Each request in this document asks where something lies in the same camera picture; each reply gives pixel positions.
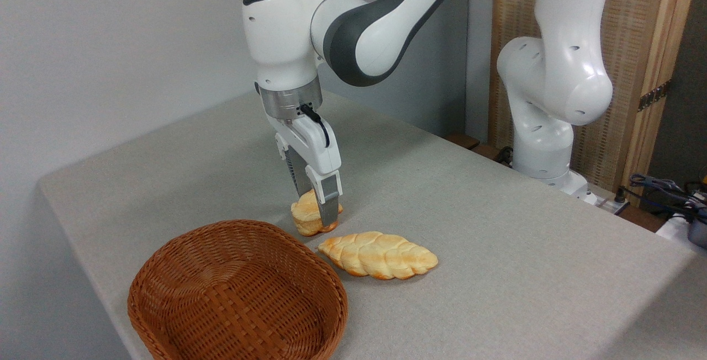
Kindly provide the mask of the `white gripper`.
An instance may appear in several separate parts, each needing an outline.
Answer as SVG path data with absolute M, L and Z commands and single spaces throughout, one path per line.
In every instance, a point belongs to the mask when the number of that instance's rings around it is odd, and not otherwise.
M 306 116 L 293 120 L 267 116 L 267 120 L 276 130 L 278 152 L 298 196 L 314 189 L 321 224 L 331 226 L 337 222 L 342 194 L 341 157 L 333 128 L 323 118 L 320 123 Z

